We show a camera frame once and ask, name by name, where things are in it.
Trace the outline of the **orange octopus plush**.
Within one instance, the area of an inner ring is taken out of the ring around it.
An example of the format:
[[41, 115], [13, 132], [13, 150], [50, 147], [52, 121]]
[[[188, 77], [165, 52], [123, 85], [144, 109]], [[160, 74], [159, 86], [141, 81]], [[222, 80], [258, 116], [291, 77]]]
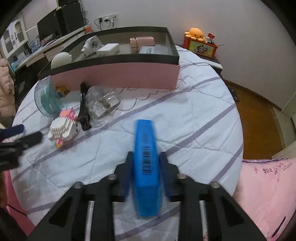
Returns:
[[189, 31], [185, 32], [185, 37], [199, 42], [206, 42], [206, 38], [199, 28], [191, 28]]

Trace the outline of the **white spray nozzle device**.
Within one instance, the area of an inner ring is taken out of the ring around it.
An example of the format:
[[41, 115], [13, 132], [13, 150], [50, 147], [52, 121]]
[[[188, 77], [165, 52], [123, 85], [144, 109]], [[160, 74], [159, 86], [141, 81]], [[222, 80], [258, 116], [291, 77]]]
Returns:
[[81, 53], [85, 57], [89, 57], [101, 49], [104, 45], [99, 40], [97, 36], [93, 36], [86, 40], [84, 46], [82, 47]]

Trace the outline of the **black computer monitor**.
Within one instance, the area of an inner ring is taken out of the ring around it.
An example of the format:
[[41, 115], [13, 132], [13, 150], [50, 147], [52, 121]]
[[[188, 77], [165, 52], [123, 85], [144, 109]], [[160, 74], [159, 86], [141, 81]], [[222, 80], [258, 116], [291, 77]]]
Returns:
[[54, 9], [37, 23], [39, 38], [41, 41], [49, 42], [62, 37], [62, 30], [57, 17], [57, 10]]

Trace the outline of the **red toy storage box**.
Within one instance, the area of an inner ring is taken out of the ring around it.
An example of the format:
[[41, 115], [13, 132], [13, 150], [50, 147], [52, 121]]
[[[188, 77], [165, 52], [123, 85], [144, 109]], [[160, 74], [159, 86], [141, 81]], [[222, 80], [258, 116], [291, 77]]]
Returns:
[[213, 59], [215, 57], [215, 53], [218, 49], [218, 46], [215, 44], [203, 43], [197, 40], [192, 40], [190, 38], [184, 37], [183, 48], [195, 54]]

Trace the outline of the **teal lidded clear container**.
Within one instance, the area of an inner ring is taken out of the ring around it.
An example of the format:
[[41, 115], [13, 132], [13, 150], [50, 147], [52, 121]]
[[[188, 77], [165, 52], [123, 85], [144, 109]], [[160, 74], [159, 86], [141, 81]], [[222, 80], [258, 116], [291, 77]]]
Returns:
[[48, 118], [58, 117], [64, 108], [50, 76], [37, 82], [34, 100], [40, 113]]

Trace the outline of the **rose gold metal tin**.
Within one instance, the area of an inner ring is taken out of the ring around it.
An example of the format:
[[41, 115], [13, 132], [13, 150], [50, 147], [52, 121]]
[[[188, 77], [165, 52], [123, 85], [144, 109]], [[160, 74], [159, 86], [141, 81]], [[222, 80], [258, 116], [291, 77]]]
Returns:
[[130, 38], [130, 48], [133, 52], [137, 52], [143, 46], [154, 46], [155, 40], [154, 37], [135, 37]]

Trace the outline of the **white wall socket strip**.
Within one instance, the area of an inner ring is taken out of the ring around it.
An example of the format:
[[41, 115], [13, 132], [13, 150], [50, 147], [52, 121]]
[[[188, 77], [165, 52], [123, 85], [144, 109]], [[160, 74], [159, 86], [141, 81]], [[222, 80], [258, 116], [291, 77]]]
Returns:
[[98, 16], [97, 19], [101, 20], [101, 22], [115, 22], [118, 20], [118, 14], [110, 14], [105, 16]]

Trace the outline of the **white power adapter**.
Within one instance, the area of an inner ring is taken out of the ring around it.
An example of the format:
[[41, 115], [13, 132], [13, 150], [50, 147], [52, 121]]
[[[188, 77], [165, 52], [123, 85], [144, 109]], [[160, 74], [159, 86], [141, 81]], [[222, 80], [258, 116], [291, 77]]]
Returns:
[[118, 43], [109, 43], [96, 51], [96, 56], [112, 56], [120, 51]]

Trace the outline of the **white round ball lamp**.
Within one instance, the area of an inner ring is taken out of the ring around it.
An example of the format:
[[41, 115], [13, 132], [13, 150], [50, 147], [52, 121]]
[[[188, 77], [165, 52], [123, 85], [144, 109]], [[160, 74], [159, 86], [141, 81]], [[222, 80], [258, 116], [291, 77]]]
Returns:
[[72, 62], [72, 56], [67, 52], [60, 52], [51, 61], [51, 69], [58, 68]]

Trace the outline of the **black white tv cabinet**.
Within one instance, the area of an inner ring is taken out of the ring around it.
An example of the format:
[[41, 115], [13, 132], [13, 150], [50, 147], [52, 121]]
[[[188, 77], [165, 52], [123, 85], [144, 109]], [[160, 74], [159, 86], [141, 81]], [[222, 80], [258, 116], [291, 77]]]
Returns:
[[176, 45], [179, 55], [180, 71], [189, 67], [207, 67], [210, 66], [220, 77], [223, 67], [217, 59], [210, 60], [209, 57], [200, 56], [181, 46]]

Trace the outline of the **pink puffer jacket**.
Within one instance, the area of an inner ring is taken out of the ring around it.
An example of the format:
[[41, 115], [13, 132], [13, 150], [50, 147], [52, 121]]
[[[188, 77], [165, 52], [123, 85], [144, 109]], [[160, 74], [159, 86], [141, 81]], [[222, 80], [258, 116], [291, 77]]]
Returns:
[[9, 63], [6, 59], [1, 58], [0, 63], [0, 112], [1, 117], [14, 116], [15, 109], [15, 88], [13, 79], [9, 72]]

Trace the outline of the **pink black shallow box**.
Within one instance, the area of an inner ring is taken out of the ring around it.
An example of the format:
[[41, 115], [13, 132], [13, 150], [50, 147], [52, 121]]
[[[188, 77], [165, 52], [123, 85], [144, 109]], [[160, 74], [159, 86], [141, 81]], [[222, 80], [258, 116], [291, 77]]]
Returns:
[[[87, 39], [97, 36], [103, 45], [118, 43], [120, 51], [112, 56], [98, 57], [96, 53], [83, 57], [81, 50]], [[155, 45], [169, 47], [171, 55], [139, 54], [130, 48], [130, 38], [154, 37]], [[64, 49], [72, 56], [70, 64], [51, 69], [47, 64], [38, 74], [39, 80], [48, 76], [55, 86], [78, 90], [88, 86], [114, 88], [174, 89], [180, 71], [179, 55], [166, 27], [123, 27], [83, 35]]]

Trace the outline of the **black computer tower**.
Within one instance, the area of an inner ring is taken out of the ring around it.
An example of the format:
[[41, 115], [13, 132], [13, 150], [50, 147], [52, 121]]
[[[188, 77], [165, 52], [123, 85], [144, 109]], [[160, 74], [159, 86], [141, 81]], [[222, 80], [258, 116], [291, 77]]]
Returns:
[[81, 6], [77, 1], [56, 9], [56, 14], [62, 36], [84, 26]]

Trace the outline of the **pink bed quilt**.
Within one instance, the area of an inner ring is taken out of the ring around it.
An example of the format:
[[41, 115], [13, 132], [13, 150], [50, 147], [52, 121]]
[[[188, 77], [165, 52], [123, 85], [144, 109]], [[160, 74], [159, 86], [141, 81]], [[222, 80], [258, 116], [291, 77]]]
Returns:
[[233, 198], [267, 240], [277, 240], [295, 212], [295, 158], [242, 160]]

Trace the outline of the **blue rectangular box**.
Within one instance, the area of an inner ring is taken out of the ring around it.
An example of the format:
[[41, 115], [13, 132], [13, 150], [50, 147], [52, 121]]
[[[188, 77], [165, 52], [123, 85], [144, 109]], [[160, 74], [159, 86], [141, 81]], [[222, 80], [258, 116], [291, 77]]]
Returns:
[[141, 217], [159, 214], [162, 188], [159, 154], [153, 122], [138, 120], [133, 152], [133, 193], [135, 208]]

